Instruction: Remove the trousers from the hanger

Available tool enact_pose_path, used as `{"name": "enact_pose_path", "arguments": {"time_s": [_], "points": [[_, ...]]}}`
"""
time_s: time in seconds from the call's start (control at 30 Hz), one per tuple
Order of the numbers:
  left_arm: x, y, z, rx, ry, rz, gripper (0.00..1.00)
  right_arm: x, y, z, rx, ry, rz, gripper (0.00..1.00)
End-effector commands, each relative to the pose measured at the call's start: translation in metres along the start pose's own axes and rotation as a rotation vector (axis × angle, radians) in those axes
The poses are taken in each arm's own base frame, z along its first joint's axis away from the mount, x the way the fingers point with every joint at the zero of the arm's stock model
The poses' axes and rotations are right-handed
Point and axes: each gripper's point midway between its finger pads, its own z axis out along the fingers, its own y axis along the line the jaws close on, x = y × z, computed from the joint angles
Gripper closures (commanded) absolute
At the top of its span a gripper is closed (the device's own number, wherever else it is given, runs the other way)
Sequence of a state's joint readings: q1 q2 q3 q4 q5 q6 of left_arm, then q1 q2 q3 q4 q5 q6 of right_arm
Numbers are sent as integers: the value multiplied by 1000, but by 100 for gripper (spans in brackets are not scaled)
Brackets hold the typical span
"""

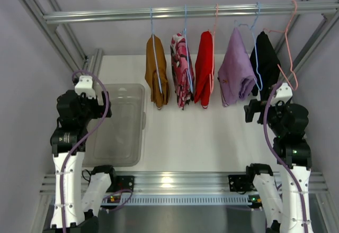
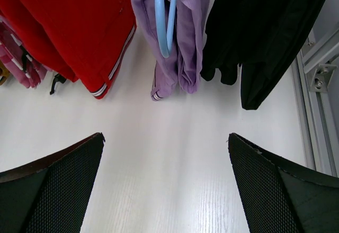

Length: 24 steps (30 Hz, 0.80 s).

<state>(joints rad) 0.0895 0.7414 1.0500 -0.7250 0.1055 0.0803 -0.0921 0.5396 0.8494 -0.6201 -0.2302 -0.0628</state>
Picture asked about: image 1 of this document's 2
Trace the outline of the brown trousers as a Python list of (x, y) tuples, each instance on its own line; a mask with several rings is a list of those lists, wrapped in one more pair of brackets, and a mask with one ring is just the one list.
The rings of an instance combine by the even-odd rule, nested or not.
[(149, 38), (146, 45), (145, 81), (151, 91), (150, 100), (156, 107), (161, 109), (167, 105), (170, 98), (167, 63), (162, 42), (155, 35)]

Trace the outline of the blue hanger with brown trousers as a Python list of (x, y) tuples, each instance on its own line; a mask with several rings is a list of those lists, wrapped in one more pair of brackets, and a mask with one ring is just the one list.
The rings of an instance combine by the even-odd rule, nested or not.
[(153, 45), (153, 51), (154, 51), (158, 85), (159, 85), (160, 93), (163, 94), (162, 82), (161, 82), (161, 78), (160, 78), (160, 74), (159, 74), (159, 66), (158, 66), (157, 52), (156, 52), (156, 46), (155, 46), (155, 35), (154, 35), (154, 25), (153, 25), (153, 9), (151, 7), (150, 7), (150, 24), (151, 24), (151, 38), (152, 38), (152, 45)]

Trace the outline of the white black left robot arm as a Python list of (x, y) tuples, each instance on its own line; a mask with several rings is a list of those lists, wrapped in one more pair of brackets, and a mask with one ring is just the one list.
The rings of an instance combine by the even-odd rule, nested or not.
[(105, 193), (113, 187), (116, 173), (111, 165), (95, 166), (85, 194), (81, 193), (82, 165), (87, 125), (93, 119), (102, 124), (111, 117), (111, 103), (102, 91), (103, 104), (97, 96), (68, 90), (57, 98), (57, 127), (50, 138), (55, 165), (55, 205), (47, 232), (98, 232), (98, 213)]

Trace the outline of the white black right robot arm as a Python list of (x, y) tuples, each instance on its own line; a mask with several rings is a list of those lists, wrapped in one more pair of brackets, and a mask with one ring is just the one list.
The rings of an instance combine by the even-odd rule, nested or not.
[(250, 198), (252, 209), (262, 209), (266, 216), (265, 232), (312, 232), (309, 209), (311, 151), (304, 135), (308, 110), (299, 104), (251, 100), (244, 107), (245, 120), (251, 122), (259, 112), (259, 124), (275, 134), (271, 152), (277, 159), (281, 184), (277, 185), (272, 168), (252, 163), (244, 175), (229, 175), (229, 189), (238, 194), (256, 191)]

